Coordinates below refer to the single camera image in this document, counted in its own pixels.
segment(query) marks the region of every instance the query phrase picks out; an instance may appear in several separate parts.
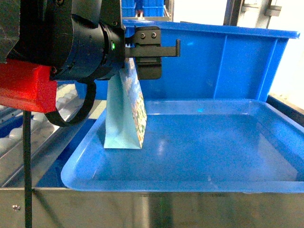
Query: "robotic arm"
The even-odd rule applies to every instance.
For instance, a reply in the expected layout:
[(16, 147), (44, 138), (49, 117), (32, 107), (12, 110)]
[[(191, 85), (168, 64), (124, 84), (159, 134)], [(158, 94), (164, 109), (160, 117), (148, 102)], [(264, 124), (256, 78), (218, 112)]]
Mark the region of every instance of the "robotic arm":
[[(57, 110), (47, 114), (52, 123), (60, 126), (76, 124), (85, 118), (95, 99), (94, 80), (109, 80), (124, 66), (126, 57), (135, 58), (140, 79), (157, 79), (162, 73), (161, 57), (180, 55), (179, 40), (175, 47), (161, 47), (158, 27), (136, 28), (132, 37), (125, 38), (120, 0), (19, 0), (15, 3), (12, 5), (10, 0), (1, 3), (2, 14), (8, 17), (0, 19), (0, 26), (2, 30), (15, 31), (17, 43), (0, 47), (0, 62), (8, 58), (48, 66), (50, 81), (76, 80), (88, 86), (83, 108), (74, 121), (65, 123)], [(5, 26), (3, 18), (10, 18), (15, 26)], [(2, 70), (0, 80), (10, 74), (11, 71)]]

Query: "black cable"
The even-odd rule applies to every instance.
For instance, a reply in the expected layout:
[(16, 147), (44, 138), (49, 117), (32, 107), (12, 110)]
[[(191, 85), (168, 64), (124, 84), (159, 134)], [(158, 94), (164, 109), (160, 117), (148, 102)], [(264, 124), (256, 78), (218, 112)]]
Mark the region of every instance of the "black cable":
[(66, 122), (60, 115), (59, 111), (56, 109), (53, 112), (46, 113), (47, 119), (54, 125), (57, 125), (59, 127), (70, 127), (75, 124), (78, 124), (85, 120), (89, 112), (91, 111), (95, 96), (96, 96), (96, 84), (94, 81), (92, 82), (86, 82), (86, 95), (85, 95), (85, 101), (82, 105), (82, 107), (79, 109), (78, 113), (75, 115), (75, 117), (70, 120), (69, 122)]
[(24, 208), (25, 228), (32, 228), (32, 175), (30, 146), (31, 112), (23, 111), (23, 165), (24, 165)]

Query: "white roller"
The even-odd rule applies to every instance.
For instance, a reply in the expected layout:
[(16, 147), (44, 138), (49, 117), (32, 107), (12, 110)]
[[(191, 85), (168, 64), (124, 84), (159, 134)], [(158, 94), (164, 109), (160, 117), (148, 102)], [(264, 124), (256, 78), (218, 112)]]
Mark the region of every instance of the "white roller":
[(64, 106), (64, 104), (62, 102), (57, 101), (56, 102), (56, 108), (59, 110)]
[(64, 105), (67, 103), (67, 101), (68, 101), (68, 99), (65, 98), (65, 97), (61, 97), (61, 98), (58, 99), (58, 102), (61, 102), (61, 103), (63, 103)]
[(59, 113), (63, 119), (69, 118), (72, 114), (72, 112), (70, 110), (65, 109), (65, 108), (61, 109), (59, 111)]
[(65, 98), (67, 98), (69, 100), (73, 99), (74, 97), (75, 97), (75, 95), (73, 95), (71, 93), (68, 93), (68, 94), (65, 95)]
[(6, 106), (0, 105), (0, 111), (4, 110), (6, 108), (7, 108)]
[(9, 133), (11, 140), (20, 141), (22, 139), (22, 128), (14, 128)]
[(10, 138), (0, 138), (0, 154), (4, 154), (11, 149), (15, 144), (15, 141)]
[(40, 124), (41, 124), (41, 122), (39, 122), (38, 120), (31, 120), (31, 122), (30, 122), (31, 131), (37, 129)]
[(77, 90), (75, 90), (75, 89), (71, 90), (71, 91), (70, 91), (70, 94), (73, 94), (73, 95), (75, 95), (75, 96), (78, 95)]
[(34, 115), (33, 120), (37, 120), (42, 123), (47, 120), (47, 117), (44, 113), (37, 113)]

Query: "wall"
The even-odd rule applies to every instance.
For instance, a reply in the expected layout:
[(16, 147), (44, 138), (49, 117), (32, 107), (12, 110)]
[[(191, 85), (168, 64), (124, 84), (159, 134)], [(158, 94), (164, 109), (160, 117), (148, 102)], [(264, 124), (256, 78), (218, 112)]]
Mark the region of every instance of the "wall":
[(282, 5), (280, 16), (271, 18), (269, 28), (302, 35), (289, 40), (270, 92), (304, 109), (304, 1), (286, 0)]
[(175, 0), (175, 22), (223, 25), (227, 0)]

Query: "blue crate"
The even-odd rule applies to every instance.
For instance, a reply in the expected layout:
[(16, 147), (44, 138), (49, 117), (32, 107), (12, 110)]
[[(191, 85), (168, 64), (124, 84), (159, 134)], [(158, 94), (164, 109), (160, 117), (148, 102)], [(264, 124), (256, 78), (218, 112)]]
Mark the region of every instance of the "blue crate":
[(164, 16), (164, 7), (143, 7), (143, 16), (144, 17), (163, 17)]
[(122, 0), (122, 7), (133, 7), (135, 5), (135, 0)]
[(163, 0), (143, 0), (144, 7), (163, 7), (164, 1)]
[(142, 10), (143, 9), (143, 0), (135, 0), (136, 2), (136, 9), (137, 10)]
[(304, 128), (254, 100), (146, 101), (141, 150), (104, 149), (98, 118), (61, 179), (80, 191), (304, 193)]
[[(162, 58), (161, 78), (141, 81), (145, 99), (266, 101), (288, 39), (299, 37), (290, 31), (163, 21), (124, 20), (124, 25), (127, 36), (135, 25), (160, 27), (164, 47), (181, 40), (180, 57)], [(76, 88), (84, 98), (85, 85)], [(97, 91), (96, 98), (105, 100), (107, 82), (98, 81)]]
[(122, 7), (123, 17), (135, 17), (136, 3), (132, 7)]

